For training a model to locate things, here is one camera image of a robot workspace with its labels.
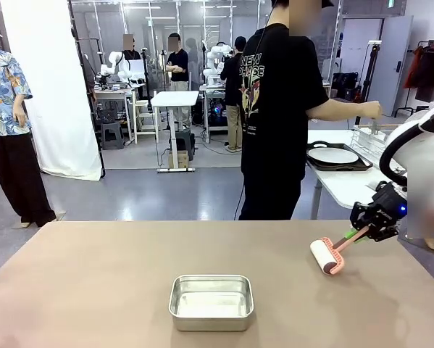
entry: stainless steel tray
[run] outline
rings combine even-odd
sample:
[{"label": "stainless steel tray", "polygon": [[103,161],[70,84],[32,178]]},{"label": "stainless steel tray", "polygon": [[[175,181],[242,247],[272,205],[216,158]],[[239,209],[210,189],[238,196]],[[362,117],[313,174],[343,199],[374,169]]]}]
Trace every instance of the stainless steel tray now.
[{"label": "stainless steel tray", "polygon": [[169,311],[180,331],[244,331],[254,312],[251,283],[241,275],[182,275]]}]

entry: stool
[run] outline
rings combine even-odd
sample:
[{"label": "stool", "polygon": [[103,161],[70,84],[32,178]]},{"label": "stool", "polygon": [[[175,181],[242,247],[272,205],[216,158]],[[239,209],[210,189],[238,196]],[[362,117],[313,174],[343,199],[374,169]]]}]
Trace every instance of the stool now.
[{"label": "stool", "polygon": [[181,132],[175,133],[176,139],[182,139],[185,142],[185,148],[186,151],[188,151],[188,157],[189,160],[192,161],[194,158],[194,148],[191,144],[191,129],[186,128],[185,130],[182,130]]},{"label": "stool", "polygon": [[[120,122],[114,123],[102,123],[101,124],[101,132],[102,132],[102,149],[110,150],[110,149],[123,149],[123,133],[122,126]],[[115,140],[106,140],[106,132],[113,133],[115,135]]]}]

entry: dish rack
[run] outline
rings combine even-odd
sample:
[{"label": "dish rack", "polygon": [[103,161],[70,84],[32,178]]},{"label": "dish rack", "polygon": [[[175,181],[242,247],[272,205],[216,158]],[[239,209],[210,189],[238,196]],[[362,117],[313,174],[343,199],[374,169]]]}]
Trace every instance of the dish rack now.
[{"label": "dish rack", "polygon": [[[352,136],[351,148],[362,154],[374,165],[379,166],[379,161],[385,149],[385,143],[389,135],[399,125],[379,125],[377,132],[372,134],[371,125],[355,125]],[[393,169],[403,169],[396,161],[391,160]]]}]

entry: blue hawaiian shirt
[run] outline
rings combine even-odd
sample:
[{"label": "blue hawaiian shirt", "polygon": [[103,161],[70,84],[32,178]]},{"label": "blue hawaiian shirt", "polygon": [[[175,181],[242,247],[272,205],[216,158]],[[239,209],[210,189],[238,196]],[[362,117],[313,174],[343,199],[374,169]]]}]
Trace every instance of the blue hawaiian shirt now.
[{"label": "blue hawaiian shirt", "polygon": [[18,94],[23,94],[25,99],[32,98],[19,63],[12,54],[0,50],[0,136],[15,136],[30,131],[29,122],[20,127],[13,118],[14,98]]}]

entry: red garment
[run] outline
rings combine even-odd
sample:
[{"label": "red garment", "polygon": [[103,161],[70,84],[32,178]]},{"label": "red garment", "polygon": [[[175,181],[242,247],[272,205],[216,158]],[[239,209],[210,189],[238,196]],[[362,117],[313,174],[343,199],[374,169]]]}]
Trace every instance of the red garment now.
[{"label": "red garment", "polygon": [[408,74],[408,77],[405,80],[404,89],[416,88],[416,86],[413,84],[413,75],[417,71],[418,65],[420,65],[421,57],[423,53],[423,47],[422,46],[418,47],[413,51],[413,53],[414,53],[414,59],[412,62],[412,66],[410,67],[410,72]]}]

